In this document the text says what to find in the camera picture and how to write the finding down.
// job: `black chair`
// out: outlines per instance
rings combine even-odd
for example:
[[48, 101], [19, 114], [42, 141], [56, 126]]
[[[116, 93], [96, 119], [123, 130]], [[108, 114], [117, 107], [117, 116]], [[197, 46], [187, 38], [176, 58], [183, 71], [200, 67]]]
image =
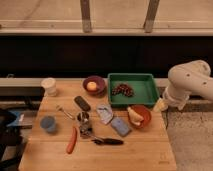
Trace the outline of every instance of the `black chair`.
[[17, 164], [21, 160], [21, 156], [18, 156], [2, 161], [2, 157], [7, 146], [20, 145], [22, 142], [19, 127], [7, 127], [7, 125], [13, 122], [15, 119], [16, 116], [14, 114], [0, 108], [0, 170]]

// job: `green plastic bin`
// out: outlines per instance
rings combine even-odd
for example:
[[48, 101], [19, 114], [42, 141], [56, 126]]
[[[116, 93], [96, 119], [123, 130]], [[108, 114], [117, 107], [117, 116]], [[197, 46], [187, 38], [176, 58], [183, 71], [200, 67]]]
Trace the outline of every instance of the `green plastic bin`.
[[[126, 83], [133, 88], [134, 96], [123, 94], [112, 95], [117, 85]], [[139, 73], [110, 73], [108, 74], [108, 100], [112, 107], [126, 107], [133, 104], [143, 104], [152, 107], [159, 98], [152, 74]]]

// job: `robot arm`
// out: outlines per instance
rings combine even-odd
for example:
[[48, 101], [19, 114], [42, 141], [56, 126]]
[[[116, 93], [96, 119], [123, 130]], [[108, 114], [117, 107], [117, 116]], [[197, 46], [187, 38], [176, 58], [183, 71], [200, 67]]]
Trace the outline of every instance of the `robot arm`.
[[202, 60], [172, 67], [168, 73], [170, 85], [163, 93], [164, 102], [182, 110], [191, 93], [213, 101], [213, 78], [210, 73], [210, 66]]

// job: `orange bowl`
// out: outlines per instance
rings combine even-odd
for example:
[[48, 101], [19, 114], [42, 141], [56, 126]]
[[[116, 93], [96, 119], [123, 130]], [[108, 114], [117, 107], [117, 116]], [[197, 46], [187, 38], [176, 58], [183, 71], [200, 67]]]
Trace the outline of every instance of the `orange bowl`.
[[138, 113], [139, 115], [141, 115], [144, 118], [144, 120], [141, 121], [141, 124], [139, 126], [132, 124], [130, 121], [130, 118], [129, 118], [130, 123], [134, 127], [144, 128], [145, 126], [147, 126], [150, 123], [150, 121], [152, 119], [152, 115], [148, 108], [146, 108], [144, 105], [132, 105], [130, 107], [132, 110], [134, 110], [136, 113]]
[[[97, 85], [96, 90], [88, 90], [88, 83], [91, 83], [91, 82], [96, 83], [96, 85]], [[106, 84], [102, 77], [97, 76], [97, 75], [92, 75], [83, 81], [83, 87], [89, 94], [98, 95], [98, 94], [101, 94], [105, 90]]]

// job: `gray cup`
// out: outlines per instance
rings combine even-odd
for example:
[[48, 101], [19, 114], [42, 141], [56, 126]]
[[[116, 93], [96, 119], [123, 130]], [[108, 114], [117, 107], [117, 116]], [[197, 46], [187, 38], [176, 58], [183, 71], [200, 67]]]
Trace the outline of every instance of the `gray cup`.
[[55, 118], [53, 116], [45, 116], [40, 122], [41, 128], [47, 133], [54, 133], [56, 131]]

